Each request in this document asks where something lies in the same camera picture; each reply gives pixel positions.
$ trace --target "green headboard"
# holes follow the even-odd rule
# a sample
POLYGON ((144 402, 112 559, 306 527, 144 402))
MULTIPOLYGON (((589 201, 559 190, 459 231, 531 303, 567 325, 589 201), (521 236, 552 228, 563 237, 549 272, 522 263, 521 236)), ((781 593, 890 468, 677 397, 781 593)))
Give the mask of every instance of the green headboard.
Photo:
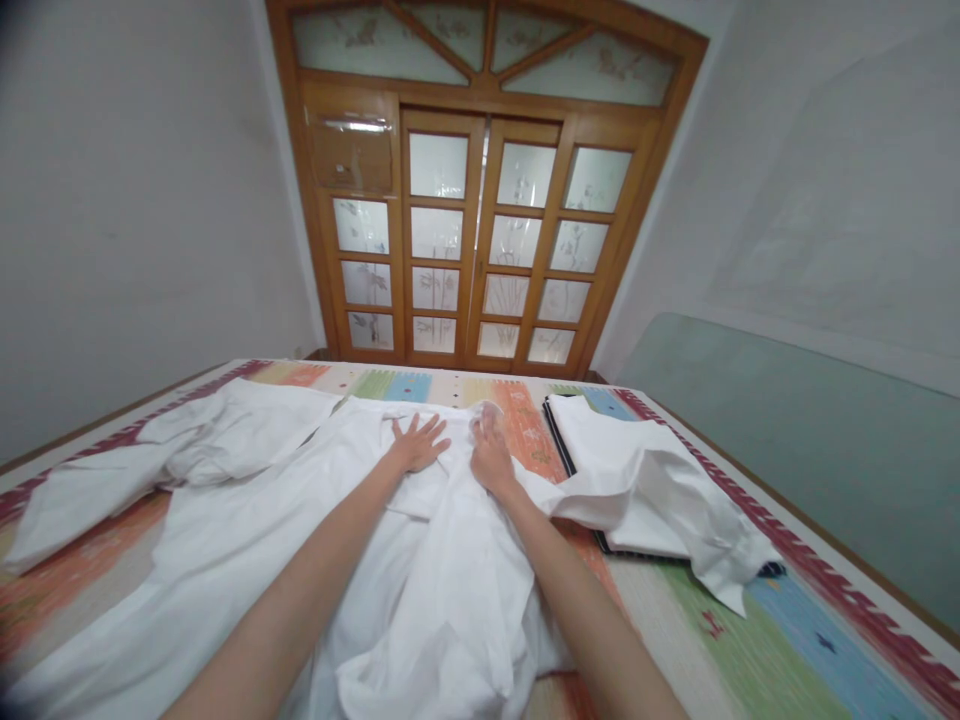
POLYGON ((960 632, 960 399, 665 313, 617 383, 662 402, 960 632))

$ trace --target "bed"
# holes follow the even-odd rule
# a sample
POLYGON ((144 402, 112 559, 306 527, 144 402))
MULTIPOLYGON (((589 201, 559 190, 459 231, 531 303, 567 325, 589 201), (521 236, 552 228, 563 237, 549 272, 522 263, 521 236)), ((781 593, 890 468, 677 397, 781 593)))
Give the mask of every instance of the bed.
MULTIPOLYGON (((710 477, 775 543, 788 571, 729 611, 689 567, 604 555, 593 535, 558 526, 626 611, 694 718, 960 717, 960 653, 642 393, 587 383, 352 363, 237 360, 186 383, 0 477, 0 551, 31 490, 63 460, 132 443, 144 422, 236 377, 371 399, 504 411, 513 454, 533 472, 566 477, 541 414, 551 393, 582 394, 600 413, 671 426, 710 477)), ((0 649, 22 673, 146 577, 169 495, 153 493, 22 578, 0 578, 0 649)), ((529 718, 593 717, 576 674, 540 680, 529 718)))

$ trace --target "red patterned border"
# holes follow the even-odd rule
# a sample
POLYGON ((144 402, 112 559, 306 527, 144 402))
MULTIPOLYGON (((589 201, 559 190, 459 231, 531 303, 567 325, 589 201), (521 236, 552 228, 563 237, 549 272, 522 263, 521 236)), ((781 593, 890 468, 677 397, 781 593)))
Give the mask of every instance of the red patterned border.
MULTIPOLYGON (((96 455, 97 453, 106 452, 107 450, 113 450, 118 447, 133 445, 137 439, 137 435, 140 433, 140 428, 158 415, 162 415, 165 412, 180 407, 191 400, 212 395, 231 380, 235 380, 238 377, 247 377, 264 369, 265 367, 269 367, 272 364, 273 363, 269 360, 250 360, 245 362, 240 367, 234 368, 230 372, 221 375, 216 380, 211 380, 206 385, 201 385, 200 387, 191 390, 186 395, 177 398, 169 405, 164 405, 159 410, 150 413, 145 418, 138 420, 132 425, 128 425, 122 430, 118 430, 113 435, 104 438, 100 442, 91 445, 88 448, 84 448, 75 455, 71 455, 63 462, 77 460, 82 457, 87 457, 88 455, 96 455)), ((13 490, 8 490, 0 495, 0 525, 4 525, 5 523, 10 522, 11 520, 16 520, 18 517, 20 517, 24 508, 27 507, 27 502, 30 500, 30 495, 33 493, 33 489, 47 479, 47 475, 50 474, 50 470, 52 469, 53 468, 44 470, 36 477, 25 480, 17 485, 17 487, 13 488, 13 490)))
MULTIPOLYGON (((642 420, 668 423, 630 390, 617 389, 617 396, 642 420)), ((674 430, 674 434, 703 466, 710 478, 740 506, 754 524, 773 541, 777 549, 804 579, 860 635, 893 665, 929 702, 948 717, 960 717, 960 681, 926 648, 900 630, 893 618, 884 614, 863 593, 857 591, 839 572, 823 561, 803 540, 771 515, 760 503, 731 480, 717 465, 674 430)))

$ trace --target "right hand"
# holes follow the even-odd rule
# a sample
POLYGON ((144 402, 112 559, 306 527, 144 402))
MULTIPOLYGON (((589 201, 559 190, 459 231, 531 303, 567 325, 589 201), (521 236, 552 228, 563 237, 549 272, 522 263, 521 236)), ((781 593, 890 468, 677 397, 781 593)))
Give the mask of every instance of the right hand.
POLYGON ((480 419, 473 424, 473 437, 476 447, 470 460, 470 469, 474 477, 497 499, 517 486, 517 477, 513 472, 513 460, 507 441, 500 428, 500 418, 492 405, 483 408, 480 419))

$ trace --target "orange stripe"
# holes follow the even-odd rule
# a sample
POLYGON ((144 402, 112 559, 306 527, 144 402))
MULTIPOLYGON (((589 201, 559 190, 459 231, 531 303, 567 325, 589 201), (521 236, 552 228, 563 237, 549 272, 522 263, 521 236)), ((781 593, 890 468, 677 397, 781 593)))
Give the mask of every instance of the orange stripe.
POLYGON ((329 365, 300 365, 284 379, 283 384, 310 387, 329 369, 329 365))
MULTIPOLYGON (((8 661, 61 608, 103 577, 167 514, 169 493, 152 493, 118 517, 101 522, 56 555, 0 586, 0 659, 8 661)), ((11 535, 16 523, 3 528, 11 535)))
MULTIPOLYGON (((506 380, 493 381, 492 385, 492 399, 503 410, 504 434, 507 436, 510 452, 527 470, 554 483, 565 480, 566 472, 560 456, 527 386, 521 382, 506 380)), ((622 610, 620 593, 591 532, 569 520, 553 522, 622 610)), ((558 677, 571 718, 593 720, 599 717, 579 674, 564 673, 558 677)))

